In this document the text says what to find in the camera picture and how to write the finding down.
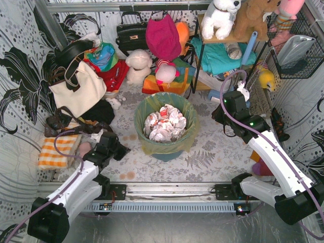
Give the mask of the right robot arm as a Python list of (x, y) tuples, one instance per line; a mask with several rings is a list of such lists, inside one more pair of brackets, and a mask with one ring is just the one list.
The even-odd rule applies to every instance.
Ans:
[(270, 126), (259, 115), (250, 115), (245, 98), (239, 91), (220, 95), (221, 104), (213, 118), (230, 126), (262, 158), (279, 186), (273, 186), (248, 175), (240, 181), (245, 195), (255, 197), (275, 208), (279, 217), (293, 225), (314, 212), (323, 215), (323, 184), (315, 184), (285, 153)]

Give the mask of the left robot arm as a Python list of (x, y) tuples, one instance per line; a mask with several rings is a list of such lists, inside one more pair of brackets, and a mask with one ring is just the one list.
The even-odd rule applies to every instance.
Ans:
[(71, 223), (95, 199), (110, 203), (123, 200), (125, 188), (117, 189), (101, 174), (111, 159), (121, 160), (130, 149), (114, 132), (104, 132), (94, 149), (86, 153), (76, 171), (46, 198), (38, 197), (31, 208), (27, 233), (43, 242), (63, 242)]

